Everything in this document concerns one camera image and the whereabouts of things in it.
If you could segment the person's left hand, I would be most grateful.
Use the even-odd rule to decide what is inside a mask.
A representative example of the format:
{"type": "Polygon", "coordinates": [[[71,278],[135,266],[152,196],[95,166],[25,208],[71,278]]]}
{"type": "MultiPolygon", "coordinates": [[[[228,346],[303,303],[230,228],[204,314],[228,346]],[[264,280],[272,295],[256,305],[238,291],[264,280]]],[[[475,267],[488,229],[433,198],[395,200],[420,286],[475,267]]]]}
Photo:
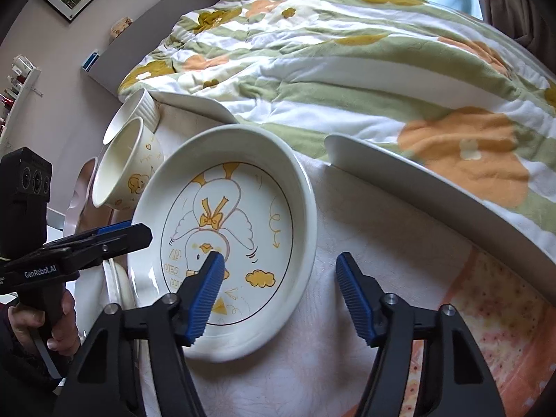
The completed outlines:
{"type": "MultiPolygon", "coordinates": [[[[52,329],[52,336],[47,340],[47,347],[62,356],[73,357],[80,347],[80,339],[75,325],[74,297],[67,289],[64,290],[60,304],[62,316],[52,329]]],[[[8,322],[25,351],[37,354],[38,350],[30,331],[43,326],[45,313],[17,304],[8,308],[8,322]]]]}

